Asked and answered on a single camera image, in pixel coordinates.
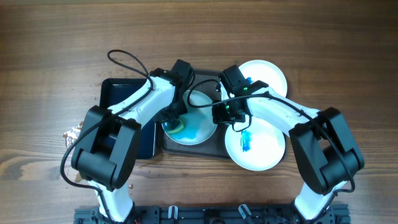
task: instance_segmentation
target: blue object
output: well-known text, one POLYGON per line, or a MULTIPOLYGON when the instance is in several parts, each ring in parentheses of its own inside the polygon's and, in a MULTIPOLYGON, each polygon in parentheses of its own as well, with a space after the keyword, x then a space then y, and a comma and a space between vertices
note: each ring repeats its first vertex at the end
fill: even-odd
POLYGON ((251 132, 249 131, 242 131, 241 132, 241 146, 244 152, 250 150, 250 142, 251 142, 251 132))
POLYGON ((253 83, 253 80, 252 80, 250 77, 249 77, 249 78, 247 78, 246 80, 247 80, 247 81, 249 81, 249 83, 250 83, 250 84, 252 84, 252 83, 253 83))

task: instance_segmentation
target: blue liquid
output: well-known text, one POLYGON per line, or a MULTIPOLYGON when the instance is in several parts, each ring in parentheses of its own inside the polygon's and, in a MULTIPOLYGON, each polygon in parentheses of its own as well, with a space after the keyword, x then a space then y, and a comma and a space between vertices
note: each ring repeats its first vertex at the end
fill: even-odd
POLYGON ((242 131, 241 132, 241 146, 244 152, 250 150, 250 142, 251 142, 251 132, 249 131, 242 131))
POLYGON ((206 120, 206 116, 201 111, 190 111, 181 115, 180 119, 184 123, 184 128, 180 132, 169 134, 169 136, 176 140, 193 140, 197 137, 199 130, 201 130, 201 125, 204 124, 203 121, 206 120))

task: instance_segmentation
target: wooden table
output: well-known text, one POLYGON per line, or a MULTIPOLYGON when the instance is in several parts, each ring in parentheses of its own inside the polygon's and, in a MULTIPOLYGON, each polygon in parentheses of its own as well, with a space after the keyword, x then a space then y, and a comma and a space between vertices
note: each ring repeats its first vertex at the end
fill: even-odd
MULTIPOLYGON (((397 222, 396 2, 19 3, 0 6, 0 223, 71 223, 75 208, 98 204, 93 191, 66 184, 59 165, 62 134, 98 104, 101 82, 139 77, 111 63, 111 49, 148 69, 178 58, 214 70, 276 64, 289 97, 341 110, 362 150, 356 191, 335 203, 349 204, 353 223, 397 222)), ((283 162, 264 172, 159 154, 138 161, 129 183, 137 205, 194 206, 289 203, 303 180, 288 144, 283 162)))

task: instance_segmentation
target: green sponge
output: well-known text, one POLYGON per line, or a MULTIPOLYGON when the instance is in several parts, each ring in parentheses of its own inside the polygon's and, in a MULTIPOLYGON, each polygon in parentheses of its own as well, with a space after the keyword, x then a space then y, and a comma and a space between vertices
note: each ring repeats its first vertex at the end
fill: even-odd
POLYGON ((184 129, 184 122, 182 122, 181 118, 178 118, 178 120, 180 121, 180 124, 173 130, 165 130, 167 134, 179 133, 182 129, 184 129))

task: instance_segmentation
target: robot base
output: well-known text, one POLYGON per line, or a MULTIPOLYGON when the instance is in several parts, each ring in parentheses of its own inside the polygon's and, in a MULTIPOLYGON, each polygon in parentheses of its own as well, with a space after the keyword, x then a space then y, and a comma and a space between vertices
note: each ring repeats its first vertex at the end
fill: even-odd
MULTIPOLYGON (((251 212, 249 218, 237 207, 183 207, 175 209, 157 206, 135 207, 129 221, 133 224, 290 224, 302 223, 290 204, 266 205, 264 207, 246 207, 251 212)), ((98 207, 76 209, 74 224, 107 224, 98 212, 98 207)), ((331 205, 326 214, 311 223, 349 224, 348 205, 331 205)))

